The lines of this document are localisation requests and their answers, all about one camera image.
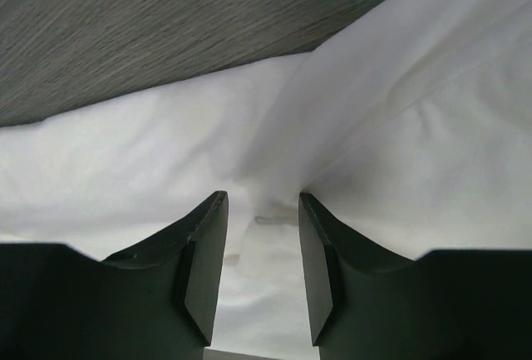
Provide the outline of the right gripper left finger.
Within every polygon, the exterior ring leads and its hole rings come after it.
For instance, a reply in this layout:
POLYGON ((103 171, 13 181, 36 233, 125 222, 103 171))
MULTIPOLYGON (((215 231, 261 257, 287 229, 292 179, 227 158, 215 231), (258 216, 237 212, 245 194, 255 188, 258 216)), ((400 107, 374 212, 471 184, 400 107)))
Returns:
POLYGON ((102 261, 64 244, 1 247, 4 359, 201 359, 228 229, 217 191, 102 261))

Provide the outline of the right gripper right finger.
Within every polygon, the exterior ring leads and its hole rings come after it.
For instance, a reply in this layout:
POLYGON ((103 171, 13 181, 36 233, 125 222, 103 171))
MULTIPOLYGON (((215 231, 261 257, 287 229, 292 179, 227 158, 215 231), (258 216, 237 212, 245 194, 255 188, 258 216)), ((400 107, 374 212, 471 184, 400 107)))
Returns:
POLYGON ((437 249, 407 259, 308 193, 298 225, 321 358, 530 358, 530 251, 437 249))

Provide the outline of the white printed t-shirt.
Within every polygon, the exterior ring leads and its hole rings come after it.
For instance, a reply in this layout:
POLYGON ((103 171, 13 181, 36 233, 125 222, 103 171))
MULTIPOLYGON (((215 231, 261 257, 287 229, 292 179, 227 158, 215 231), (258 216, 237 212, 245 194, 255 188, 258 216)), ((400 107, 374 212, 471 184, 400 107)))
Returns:
POLYGON ((1 131, 1 239, 96 259, 216 190, 213 346, 315 359, 298 195, 409 258, 531 246, 531 0, 386 0, 310 53, 1 131))

